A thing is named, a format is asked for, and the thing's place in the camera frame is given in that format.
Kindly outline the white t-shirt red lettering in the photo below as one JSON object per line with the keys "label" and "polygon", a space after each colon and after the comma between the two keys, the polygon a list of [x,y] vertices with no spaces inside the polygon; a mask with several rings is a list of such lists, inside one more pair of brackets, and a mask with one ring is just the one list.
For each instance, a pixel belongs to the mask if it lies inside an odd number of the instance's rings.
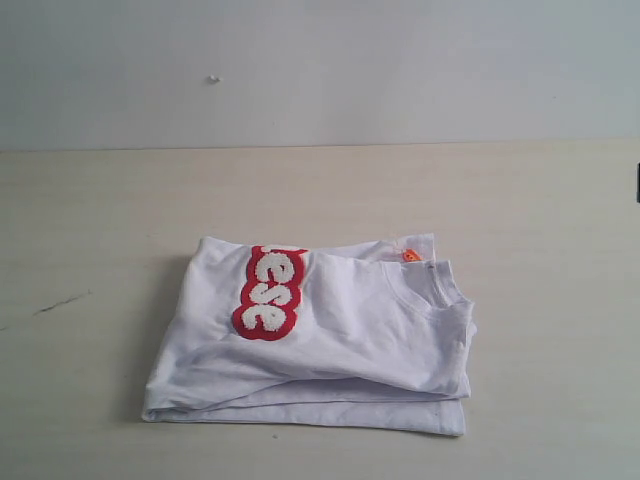
{"label": "white t-shirt red lettering", "polygon": [[206,237],[142,416],[458,437],[472,311],[430,234],[315,250]]}

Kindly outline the orange clothing tag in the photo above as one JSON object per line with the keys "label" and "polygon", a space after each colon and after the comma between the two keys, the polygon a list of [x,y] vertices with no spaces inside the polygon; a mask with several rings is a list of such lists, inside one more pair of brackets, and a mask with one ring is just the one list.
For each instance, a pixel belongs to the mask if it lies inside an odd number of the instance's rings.
{"label": "orange clothing tag", "polygon": [[402,251],[402,258],[404,262],[421,262],[422,257],[419,253],[411,248],[407,248]]}

